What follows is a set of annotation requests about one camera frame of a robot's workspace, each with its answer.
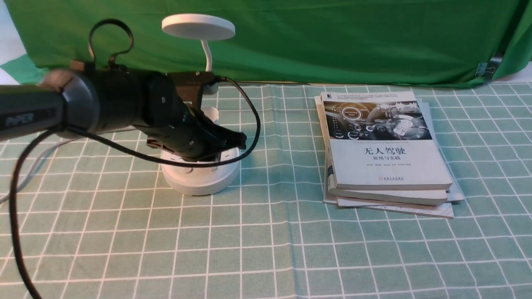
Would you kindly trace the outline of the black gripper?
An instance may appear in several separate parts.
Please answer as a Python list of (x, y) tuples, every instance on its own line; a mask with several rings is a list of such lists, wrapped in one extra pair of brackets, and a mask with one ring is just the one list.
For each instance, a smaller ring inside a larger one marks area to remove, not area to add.
[(152, 74), (146, 81), (143, 132), (166, 151), (199, 161), (232, 148), (246, 149), (247, 136), (215, 124), (203, 112), (185, 104), (165, 74)]

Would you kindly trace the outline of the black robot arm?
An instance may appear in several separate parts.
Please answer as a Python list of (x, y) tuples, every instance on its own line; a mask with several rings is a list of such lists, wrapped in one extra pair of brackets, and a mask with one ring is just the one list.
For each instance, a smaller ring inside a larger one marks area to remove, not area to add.
[(3, 85), (0, 137), (19, 138), (59, 126), (100, 134), (133, 126), (156, 146), (186, 161), (211, 161), (232, 148), (245, 149), (246, 136), (221, 127), (186, 104), (171, 76), (155, 71), (55, 69), (40, 84)]

